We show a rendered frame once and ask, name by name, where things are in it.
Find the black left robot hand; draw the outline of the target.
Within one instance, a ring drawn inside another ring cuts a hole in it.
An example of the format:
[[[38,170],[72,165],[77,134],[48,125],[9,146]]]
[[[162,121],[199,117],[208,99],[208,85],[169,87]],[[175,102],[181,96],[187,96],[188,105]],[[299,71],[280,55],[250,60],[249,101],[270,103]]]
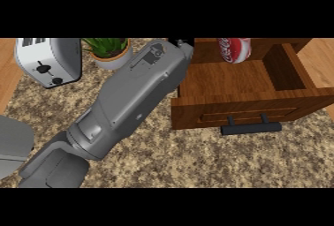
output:
[[[169,38],[169,42],[176,46],[181,47],[184,44],[188,44],[191,46],[196,45],[196,39],[194,38]]]

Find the brown wooden cabinet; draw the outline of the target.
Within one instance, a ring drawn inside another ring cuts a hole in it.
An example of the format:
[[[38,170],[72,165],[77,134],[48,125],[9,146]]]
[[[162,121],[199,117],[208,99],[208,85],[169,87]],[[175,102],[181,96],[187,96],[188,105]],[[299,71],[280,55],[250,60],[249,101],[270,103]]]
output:
[[[311,42],[311,38],[252,38],[250,60],[262,60],[273,45],[290,43],[299,52]],[[194,64],[219,63],[224,61],[216,38],[196,38]]]

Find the red soda can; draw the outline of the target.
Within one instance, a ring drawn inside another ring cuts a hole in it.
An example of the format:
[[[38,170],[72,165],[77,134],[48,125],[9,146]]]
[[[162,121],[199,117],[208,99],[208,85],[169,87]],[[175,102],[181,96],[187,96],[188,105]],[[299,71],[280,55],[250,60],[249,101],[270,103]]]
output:
[[[250,38],[218,38],[221,55],[231,64],[239,64],[247,60],[252,55]]]

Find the brown wooden drawer box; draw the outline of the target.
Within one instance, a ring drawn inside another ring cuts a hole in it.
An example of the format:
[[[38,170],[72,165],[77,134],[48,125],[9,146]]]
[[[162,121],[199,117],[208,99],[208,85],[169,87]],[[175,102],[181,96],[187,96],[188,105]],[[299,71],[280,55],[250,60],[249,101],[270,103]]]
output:
[[[275,44],[262,60],[240,64],[194,64],[179,86],[179,96],[259,93],[315,88],[290,43]]]

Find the green plant in pale pot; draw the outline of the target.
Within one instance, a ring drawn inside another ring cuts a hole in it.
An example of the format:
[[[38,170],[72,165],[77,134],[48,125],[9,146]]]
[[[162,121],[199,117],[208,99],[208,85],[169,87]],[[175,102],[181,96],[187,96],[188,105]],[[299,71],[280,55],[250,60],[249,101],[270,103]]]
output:
[[[129,38],[83,38],[89,45],[85,49],[95,59],[98,66],[107,70],[117,70],[134,56]]]

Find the brown wooden drawer front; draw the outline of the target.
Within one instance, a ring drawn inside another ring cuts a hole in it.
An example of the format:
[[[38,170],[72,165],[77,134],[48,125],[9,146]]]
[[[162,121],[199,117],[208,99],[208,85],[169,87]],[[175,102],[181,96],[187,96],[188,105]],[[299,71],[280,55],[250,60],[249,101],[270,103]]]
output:
[[[174,129],[258,124],[262,114],[271,122],[295,121],[334,103],[334,88],[188,96],[172,99]]]

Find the white and silver toaster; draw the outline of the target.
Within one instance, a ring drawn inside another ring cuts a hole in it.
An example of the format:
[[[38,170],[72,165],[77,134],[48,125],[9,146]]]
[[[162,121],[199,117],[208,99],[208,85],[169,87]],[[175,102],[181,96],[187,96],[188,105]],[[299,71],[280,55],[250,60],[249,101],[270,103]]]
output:
[[[15,59],[45,88],[73,83],[83,76],[82,39],[17,38]]]

